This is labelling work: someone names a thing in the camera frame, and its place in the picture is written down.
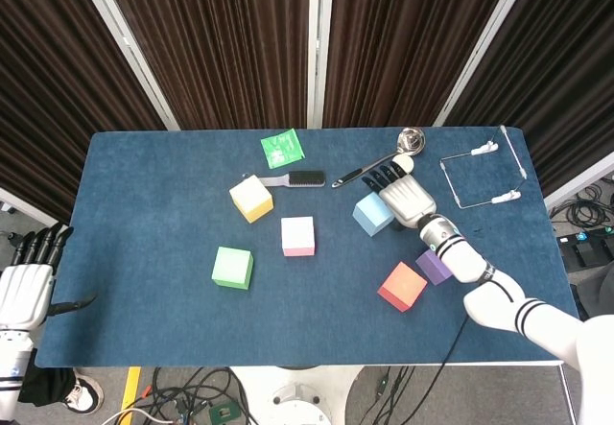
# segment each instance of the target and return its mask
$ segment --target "pink cube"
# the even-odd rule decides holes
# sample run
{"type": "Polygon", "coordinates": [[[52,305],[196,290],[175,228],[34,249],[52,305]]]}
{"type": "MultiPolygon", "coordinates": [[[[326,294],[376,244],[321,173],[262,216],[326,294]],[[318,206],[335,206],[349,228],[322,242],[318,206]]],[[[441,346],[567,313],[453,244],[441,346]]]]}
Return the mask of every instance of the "pink cube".
{"type": "Polygon", "coordinates": [[[281,247],[284,255],[297,257],[316,253],[313,217],[285,217],[281,220],[281,247]]]}

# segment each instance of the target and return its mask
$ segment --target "yellow cube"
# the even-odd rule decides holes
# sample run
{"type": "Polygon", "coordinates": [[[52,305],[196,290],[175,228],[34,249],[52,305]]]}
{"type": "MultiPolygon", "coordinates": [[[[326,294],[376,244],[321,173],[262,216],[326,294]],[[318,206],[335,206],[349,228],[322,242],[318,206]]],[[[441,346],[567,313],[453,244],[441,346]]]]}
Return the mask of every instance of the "yellow cube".
{"type": "Polygon", "coordinates": [[[256,176],[246,178],[230,189],[232,202],[251,224],[272,210],[272,196],[256,176]]]}

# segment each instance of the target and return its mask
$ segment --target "robot finger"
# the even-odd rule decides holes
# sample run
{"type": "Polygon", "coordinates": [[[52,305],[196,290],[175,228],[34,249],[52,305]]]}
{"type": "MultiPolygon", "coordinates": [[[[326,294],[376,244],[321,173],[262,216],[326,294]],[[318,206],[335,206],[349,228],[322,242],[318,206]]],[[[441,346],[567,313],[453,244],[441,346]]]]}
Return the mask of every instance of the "robot finger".
{"type": "Polygon", "coordinates": [[[380,171],[384,173],[384,176],[388,178],[390,183],[393,183],[399,179],[399,177],[397,177],[396,174],[393,171],[391,171],[390,168],[386,165],[380,166],[380,171]]]}
{"type": "Polygon", "coordinates": [[[14,254],[12,255],[11,265],[21,265],[23,263],[23,258],[26,254],[26,250],[28,249],[28,245],[34,237],[35,233],[31,231],[21,239],[21,243],[19,243],[19,246],[17,246],[14,254]]]}
{"type": "Polygon", "coordinates": [[[42,242],[43,237],[47,234],[47,231],[49,231],[49,228],[43,228],[32,239],[32,242],[26,251],[26,256],[23,259],[24,264],[33,264],[35,262],[38,249],[40,248],[40,243],[42,242]]]}
{"type": "Polygon", "coordinates": [[[59,259],[61,259],[61,252],[64,249],[64,245],[66,241],[73,234],[75,229],[72,226],[66,228],[62,233],[56,236],[56,241],[49,252],[49,256],[47,257],[47,265],[51,265],[54,268],[54,271],[58,268],[59,259]]]}
{"type": "Polygon", "coordinates": [[[378,173],[377,171],[369,171],[369,174],[373,176],[375,181],[379,183],[382,186],[382,188],[386,188],[390,185],[390,182],[388,182],[386,178],[382,176],[380,173],[378,173]]]}
{"type": "Polygon", "coordinates": [[[58,222],[57,224],[49,228],[49,230],[45,234],[45,237],[42,239],[42,244],[40,245],[40,249],[38,250],[38,254],[36,255],[36,258],[35,258],[36,264],[44,264],[45,261],[47,260],[47,256],[49,255],[51,246],[54,243],[56,239],[56,235],[60,231],[61,226],[62,224],[58,222]]]}
{"type": "Polygon", "coordinates": [[[373,190],[375,193],[380,193],[380,190],[382,190],[382,187],[380,187],[377,183],[375,183],[372,179],[368,177],[363,177],[362,181],[366,185],[368,185],[368,188],[373,190]]]}
{"type": "Polygon", "coordinates": [[[405,172],[405,170],[396,162],[396,161],[391,161],[390,162],[390,167],[394,170],[394,172],[399,176],[399,177],[404,177],[407,175],[407,173],[405,172]]]}

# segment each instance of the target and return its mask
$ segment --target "blue tablecloth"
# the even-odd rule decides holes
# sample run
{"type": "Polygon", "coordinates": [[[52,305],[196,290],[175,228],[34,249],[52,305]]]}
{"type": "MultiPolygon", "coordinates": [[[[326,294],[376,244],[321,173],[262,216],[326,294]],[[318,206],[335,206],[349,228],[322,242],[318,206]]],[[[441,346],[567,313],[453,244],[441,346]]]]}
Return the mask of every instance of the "blue tablecloth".
{"type": "MultiPolygon", "coordinates": [[[[426,247],[415,230],[373,238],[352,218],[369,193],[337,177],[394,150],[400,129],[299,130],[305,159],[271,171],[260,139],[275,130],[107,132],[92,139],[73,213],[75,233],[54,301],[98,293],[88,308],[48,321],[41,366],[239,366],[439,363],[473,285],[429,285],[399,313],[377,290],[399,261],[426,247]],[[274,210],[248,224],[228,189],[261,177],[322,169],[325,188],[272,188],[274,210]],[[280,219],[313,216],[314,257],[284,257],[280,219]],[[248,291],[222,288],[211,272],[218,246],[249,249],[248,291]]],[[[529,180],[518,201],[460,210],[439,159],[482,145],[493,128],[425,129],[414,176],[491,263],[529,296],[574,314],[555,236],[520,130],[509,134],[529,180]]],[[[497,153],[448,165],[461,198],[481,201],[519,179],[503,137],[497,153]]],[[[516,335],[471,321],[452,362],[551,360],[516,335]]]]}

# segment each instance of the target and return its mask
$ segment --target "brush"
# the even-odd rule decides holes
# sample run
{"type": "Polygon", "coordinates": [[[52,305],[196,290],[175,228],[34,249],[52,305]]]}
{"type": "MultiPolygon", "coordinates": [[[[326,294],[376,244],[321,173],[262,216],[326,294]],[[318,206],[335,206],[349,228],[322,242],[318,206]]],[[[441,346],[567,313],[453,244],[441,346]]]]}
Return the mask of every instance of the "brush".
{"type": "Polygon", "coordinates": [[[280,177],[259,177],[266,187],[309,188],[323,187],[326,175],[323,171],[291,171],[280,177]]]}

